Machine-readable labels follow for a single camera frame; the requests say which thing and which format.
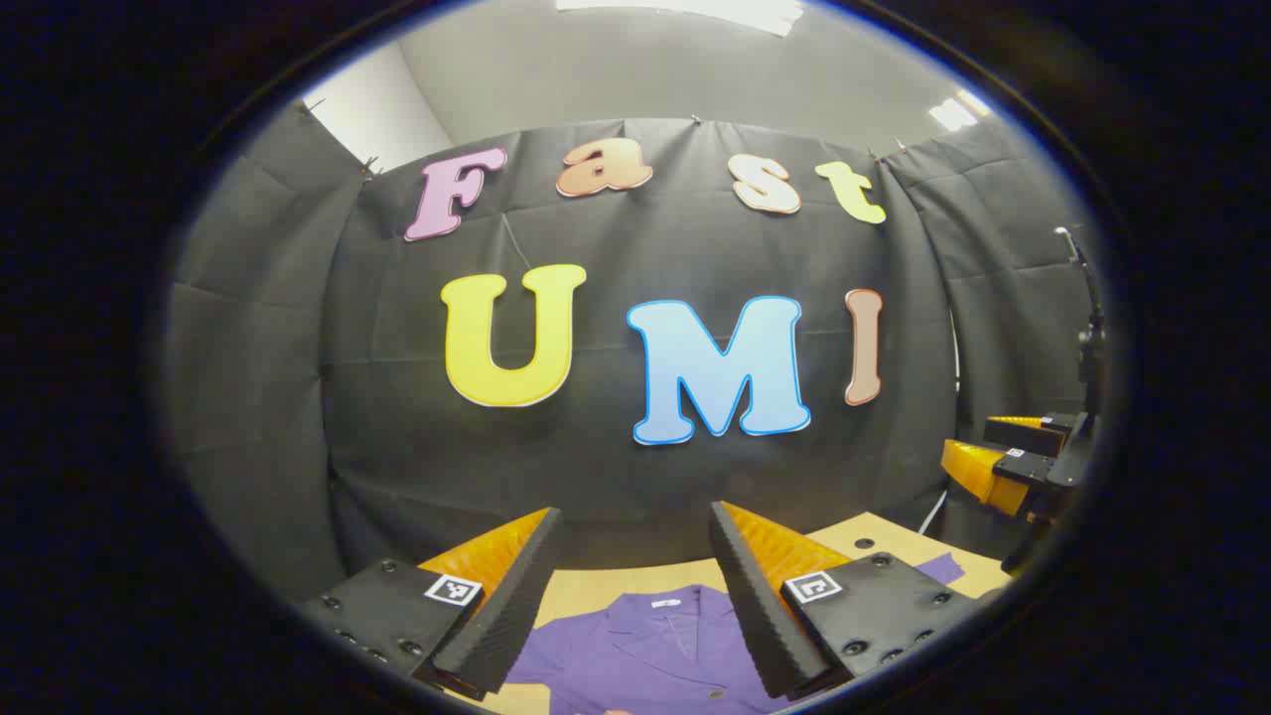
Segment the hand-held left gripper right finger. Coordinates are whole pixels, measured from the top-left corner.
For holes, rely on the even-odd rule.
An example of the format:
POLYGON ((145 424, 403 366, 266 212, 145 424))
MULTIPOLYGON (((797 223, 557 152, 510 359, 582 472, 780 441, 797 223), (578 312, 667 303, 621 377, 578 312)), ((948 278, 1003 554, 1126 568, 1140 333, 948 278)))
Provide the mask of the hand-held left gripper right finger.
POLYGON ((709 538, 768 696, 802 700, 902 660, 979 611, 891 552, 848 558, 730 502, 709 538))

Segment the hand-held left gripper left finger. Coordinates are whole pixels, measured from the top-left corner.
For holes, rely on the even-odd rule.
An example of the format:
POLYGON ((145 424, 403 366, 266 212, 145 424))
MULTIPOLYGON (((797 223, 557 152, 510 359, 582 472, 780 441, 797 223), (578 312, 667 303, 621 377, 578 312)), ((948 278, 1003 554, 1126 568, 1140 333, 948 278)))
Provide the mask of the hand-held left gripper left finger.
POLYGON ((547 507, 421 564, 383 558, 300 610, 377 669, 480 701, 505 685, 534 629, 562 523, 547 507))

